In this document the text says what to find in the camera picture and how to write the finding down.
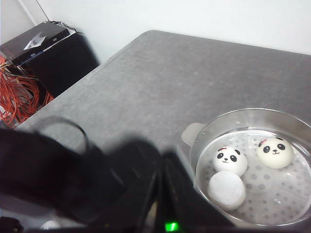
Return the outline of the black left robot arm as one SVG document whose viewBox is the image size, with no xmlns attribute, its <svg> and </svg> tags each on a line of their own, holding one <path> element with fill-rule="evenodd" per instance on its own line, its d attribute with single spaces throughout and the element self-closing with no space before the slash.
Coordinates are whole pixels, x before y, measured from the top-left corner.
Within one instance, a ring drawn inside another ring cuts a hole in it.
<svg viewBox="0 0 311 233">
<path fill-rule="evenodd" d="M 141 233 L 157 204 L 154 233 L 176 221 L 185 233 L 224 233 L 234 225 L 194 190 L 174 149 L 132 138 L 104 154 L 85 139 L 76 153 L 39 134 L 2 129 L 0 191 L 78 221 L 69 232 Z"/>
</svg>

